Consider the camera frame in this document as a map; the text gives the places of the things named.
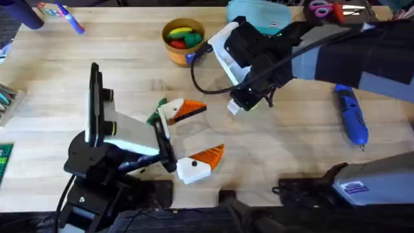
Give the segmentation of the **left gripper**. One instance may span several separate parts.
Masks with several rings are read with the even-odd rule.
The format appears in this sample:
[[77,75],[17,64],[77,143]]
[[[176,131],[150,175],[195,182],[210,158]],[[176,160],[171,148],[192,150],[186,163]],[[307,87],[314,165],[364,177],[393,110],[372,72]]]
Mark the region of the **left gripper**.
[[63,170],[85,180],[115,180],[142,167],[161,163],[176,170],[184,184],[210,176],[209,164],[190,157],[176,159],[168,126],[207,110],[206,104],[178,98],[158,108],[153,125],[119,113],[112,89],[91,88],[86,94],[86,126],[69,144]]

